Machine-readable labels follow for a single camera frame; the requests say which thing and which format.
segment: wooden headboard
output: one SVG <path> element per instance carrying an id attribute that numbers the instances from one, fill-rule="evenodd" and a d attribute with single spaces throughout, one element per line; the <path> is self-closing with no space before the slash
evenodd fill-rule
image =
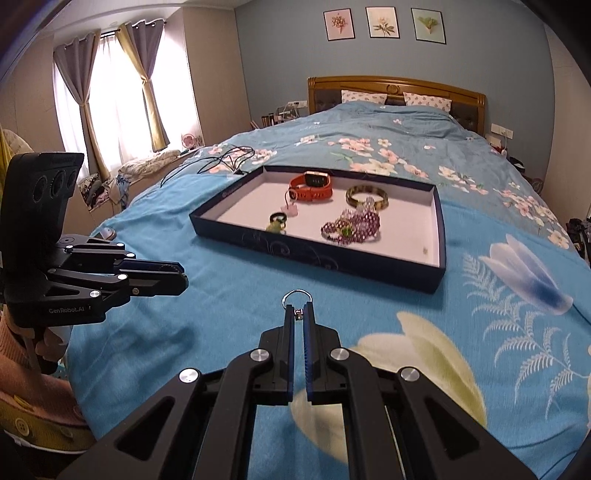
<path id="1" fill-rule="evenodd" d="M 484 134 L 486 96 L 442 83 L 376 76 L 312 77 L 308 79 L 310 113 L 322 112 L 341 103 L 341 90 L 386 93 L 386 105 L 405 105 L 404 93 L 449 98 L 450 114 L 467 130 Z"/>

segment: sheer white curtain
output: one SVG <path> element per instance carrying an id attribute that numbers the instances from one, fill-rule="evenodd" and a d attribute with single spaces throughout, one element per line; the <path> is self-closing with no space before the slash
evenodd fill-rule
<path id="1" fill-rule="evenodd" d="M 57 121 L 60 125 L 64 149 L 67 152 L 84 154 L 84 165 L 80 169 L 78 180 L 85 179 L 89 175 L 88 154 L 82 133 L 80 107 L 68 90 L 55 64 L 53 64 L 53 94 L 56 100 Z"/>
<path id="2" fill-rule="evenodd" d="M 89 103 L 96 139 L 109 171 L 150 155 L 142 80 L 115 37 L 100 41 Z"/>
<path id="3" fill-rule="evenodd" d="M 202 133 L 187 55 L 183 46 L 167 35 L 166 27 L 156 55 L 152 84 L 160 117 L 170 140 L 169 148 L 182 151 L 183 135 L 200 137 Z"/>

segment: wall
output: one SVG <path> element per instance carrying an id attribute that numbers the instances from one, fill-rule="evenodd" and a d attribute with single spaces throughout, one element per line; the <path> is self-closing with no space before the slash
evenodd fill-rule
<path id="1" fill-rule="evenodd" d="M 396 6 L 399 39 L 369 38 L 366 6 Z M 351 7 L 356 39 L 328 42 L 323 12 Z M 447 44 L 415 40 L 411 7 L 442 11 Z M 236 9 L 251 115 L 307 99 L 311 76 L 381 74 L 486 95 L 490 121 L 515 132 L 510 152 L 544 177 L 554 85 L 542 22 L 511 0 L 254 0 Z"/>
<path id="2" fill-rule="evenodd" d="M 35 151 L 64 151 L 53 97 L 53 36 L 29 47 L 0 90 L 0 124 Z"/>
<path id="3" fill-rule="evenodd" d="M 232 10 L 183 8 L 184 35 L 203 139 L 249 130 L 250 115 Z"/>
<path id="4" fill-rule="evenodd" d="M 564 44 L 547 27 L 556 114 L 542 198 L 562 224 L 588 217 L 591 205 L 591 86 Z"/>

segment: cushion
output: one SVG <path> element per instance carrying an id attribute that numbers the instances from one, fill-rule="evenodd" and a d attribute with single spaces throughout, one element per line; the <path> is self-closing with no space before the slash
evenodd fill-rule
<path id="1" fill-rule="evenodd" d="M 4 132 L 4 138 L 6 138 L 6 142 L 12 150 L 12 153 L 15 155 L 20 155 L 21 153 L 32 153 L 33 149 L 29 147 L 29 144 L 25 142 L 21 137 L 19 137 L 15 132 L 10 130 L 2 130 Z"/>
<path id="2" fill-rule="evenodd" d="M 164 150 L 147 158 L 129 161 L 121 165 L 119 172 L 129 181 L 139 180 L 158 172 L 175 161 L 180 154 L 180 150 Z"/>
<path id="3" fill-rule="evenodd" d="M 363 100 L 365 102 L 378 103 L 384 105 L 388 95 L 386 93 L 365 93 L 352 92 L 350 90 L 341 90 L 342 102 L 354 102 L 355 100 Z"/>
<path id="4" fill-rule="evenodd" d="M 449 113 L 452 109 L 452 101 L 449 98 L 430 97 L 427 95 L 418 95 L 416 93 L 404 92 L 404 101 L 409 105 L 427 105 L 439 108 Z"/>

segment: wall outlet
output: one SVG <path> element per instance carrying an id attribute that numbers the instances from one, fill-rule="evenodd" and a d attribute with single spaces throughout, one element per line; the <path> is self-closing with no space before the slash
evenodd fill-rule
<path id="1" fill-rule="evenodd" d="M 502 127 L 497 124 L 491 125 L 491 132 L 494 134 L 502 135 L 503 137 L 507 137 L 513 140 L 513 130 L 509 130 L 508 128 Z"/>
<path id="2" fill-rule="evenodd" d="M 296 100 L 293 102 L 287 102 L 287 106 L 290 108 L 307 108 L 308 107 L 308 100 Z"/>

